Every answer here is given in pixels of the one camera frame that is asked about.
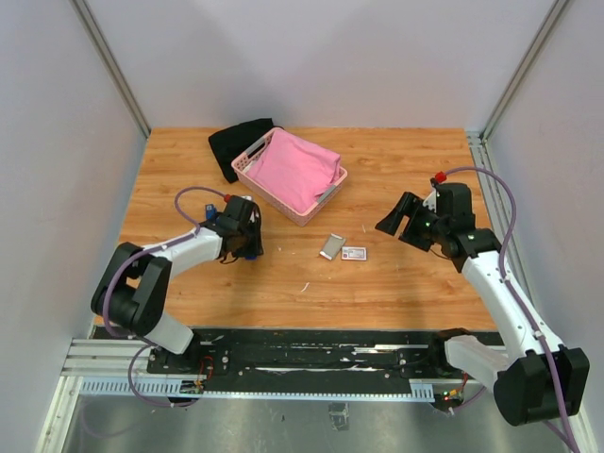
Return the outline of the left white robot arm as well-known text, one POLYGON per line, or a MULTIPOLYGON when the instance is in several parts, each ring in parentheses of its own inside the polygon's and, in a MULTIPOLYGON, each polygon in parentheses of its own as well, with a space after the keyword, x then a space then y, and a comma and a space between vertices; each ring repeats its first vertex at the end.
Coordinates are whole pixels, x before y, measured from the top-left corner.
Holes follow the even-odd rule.
POLYGON ((118 245, 91 309, 107 331, 117 326, 161 347, 179 372, 189 374, 200 366, 202 350, 192 344, 193 331, 165 311, 171 280, 205 262, 262 254, 259 206, 247 197, 228 195, 222 211, 180 236, 146 246, 118 245))

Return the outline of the silver staple strips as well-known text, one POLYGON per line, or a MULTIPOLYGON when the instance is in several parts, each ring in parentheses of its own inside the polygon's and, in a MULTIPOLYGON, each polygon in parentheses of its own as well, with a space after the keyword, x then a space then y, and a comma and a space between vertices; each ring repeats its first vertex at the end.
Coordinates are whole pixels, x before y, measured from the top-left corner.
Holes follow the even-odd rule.
POLYGON ((345 242, 346 239, 344 237, 331 233, 321 248, 319 255, 327 260, 334 260, 344 247, 345 242))

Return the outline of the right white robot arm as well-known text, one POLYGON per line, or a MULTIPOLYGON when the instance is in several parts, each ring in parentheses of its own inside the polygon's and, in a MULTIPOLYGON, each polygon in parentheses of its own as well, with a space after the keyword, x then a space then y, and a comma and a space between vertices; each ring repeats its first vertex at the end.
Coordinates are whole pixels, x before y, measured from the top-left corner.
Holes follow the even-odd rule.
POLYGON ((425 252, 439 245, 477 292, 505 346, 498 353, 464 328, 441 330, 428 347, 434 375, 467 373, 493 394, 512 426, 579 412, 589 360, 581 349, 566 347, 530 305, 496 235, 476 226, 467 185, 434 184, 425 199, 405 192, 376 229, 425 252))

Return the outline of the red staple box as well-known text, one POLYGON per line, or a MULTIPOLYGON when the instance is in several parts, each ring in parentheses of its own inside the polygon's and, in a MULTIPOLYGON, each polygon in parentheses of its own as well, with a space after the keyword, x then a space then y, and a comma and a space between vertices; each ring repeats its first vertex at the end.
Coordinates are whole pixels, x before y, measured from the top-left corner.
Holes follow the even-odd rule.
POLYGON ((342 260, 366 261, 367 249, 362 246, 343 246, 341 250, 342 260))

